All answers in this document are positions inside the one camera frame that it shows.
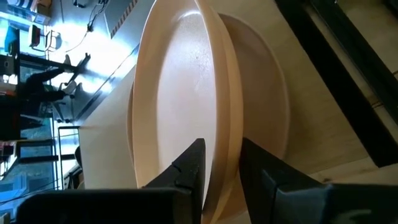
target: chair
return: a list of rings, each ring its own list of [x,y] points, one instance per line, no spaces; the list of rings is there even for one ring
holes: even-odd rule
[[[60,42],[60,33],[59,32],[55,32],[54,30],[49,30],[45,35],[45,39],[44,39],[44,43],[45,43],[45,48],[39,49],[37,48],[37,46],[40,44],[40,33],[41,33],[41,29],[38,28],[35,25],[31,25],[29,27],[29,47],[31,47],[34,50],[38,50],[40,52],[54,52],[57,49],[60,48],[60,44],[58,44]]]

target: stacked plates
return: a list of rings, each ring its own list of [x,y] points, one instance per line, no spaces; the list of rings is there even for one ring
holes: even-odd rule
[[[127,118],[136,181],[148,184],[204,138],[202,222],[215,223],[246,209],[238,177],[243,136],[283,156],[287,94],[276,61],[250,27],[220,17],[206,1],[172,3],[154,3],[141,39]]]

